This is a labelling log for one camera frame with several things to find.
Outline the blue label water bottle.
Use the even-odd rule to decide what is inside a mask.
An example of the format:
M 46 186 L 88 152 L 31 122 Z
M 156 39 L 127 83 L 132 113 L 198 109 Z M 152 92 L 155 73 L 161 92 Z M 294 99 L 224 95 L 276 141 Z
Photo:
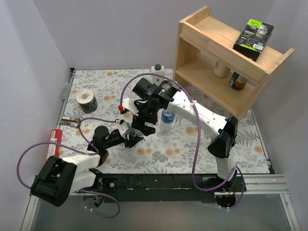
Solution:
M 166 109 L 162 109 L 161 114 L 161 123 L 160 123 L 160 129 L 162 132 L 167 133 L 172 128 L 172 123 L 175 119 L 175 113 L 172 111 L 168 111 Z

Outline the clear water bottle white-blue label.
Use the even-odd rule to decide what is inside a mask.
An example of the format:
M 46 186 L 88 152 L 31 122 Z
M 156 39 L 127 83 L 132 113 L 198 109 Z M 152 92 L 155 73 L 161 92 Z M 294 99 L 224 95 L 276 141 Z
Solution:
M 130 133 L 129 133 L 129 140 L 142 140 L 143 139 L 143 133 L 136 129 L 136 128 L 132 128 Z

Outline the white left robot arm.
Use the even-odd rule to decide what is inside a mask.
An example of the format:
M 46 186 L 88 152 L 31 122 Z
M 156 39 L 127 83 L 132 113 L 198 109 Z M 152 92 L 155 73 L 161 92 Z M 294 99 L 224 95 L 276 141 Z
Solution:
M 142 141 L 142 136 L 132 136 L 130 128 L 119 125 L 118 129 L 109 132 L 106 126 L 98 126 L 94 130 L 93 139 L 87 151 L 99 151 L 98 154 L 78 154 L 71 157 L 59 158 L 51 156 L 31 186 L 32 195 L 56 206 L 61 206 L 70 193 L 81 189 L 98 192 L 102 188 L 96 167 L 101 166 L 108 157 L 107 149 L 119 144 L 131 148 Z

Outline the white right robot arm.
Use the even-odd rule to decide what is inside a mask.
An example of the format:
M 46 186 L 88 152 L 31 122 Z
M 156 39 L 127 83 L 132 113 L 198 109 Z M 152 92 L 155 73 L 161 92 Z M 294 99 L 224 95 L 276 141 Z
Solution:
M 216 158 L 218 187 L 229 191 L 235 186 L 234 161 L 231 149 L 235 145 L 238 119 L 217 115 L 199 103 L 194 103 L 175 83 L 164 80 L 159 86 L 142 78 L 132 90 L 139 100 L 134 101 L 138 114 L 133 117 L 132 127 L 144 136 L 155 133 L 158 111 L 174 112 L 208 134 L 211 142 L 208 151 Z

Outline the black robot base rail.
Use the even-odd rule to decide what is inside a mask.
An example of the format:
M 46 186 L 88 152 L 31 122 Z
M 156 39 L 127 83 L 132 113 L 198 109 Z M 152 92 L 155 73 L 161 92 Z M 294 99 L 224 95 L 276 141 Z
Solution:
M 236 193 L 246 191 L 241 176 L 214 189 L 223 181 L 215 174 L 103 174 L 96 173 L 93 186 L 86 189 L 98 192 L 88 201 L 95 207 L 103 202 L 111 203 L 114 197 L 119 202 L 184 202 L 199 201 L 218 203 L 222 207 L 236 204 Z

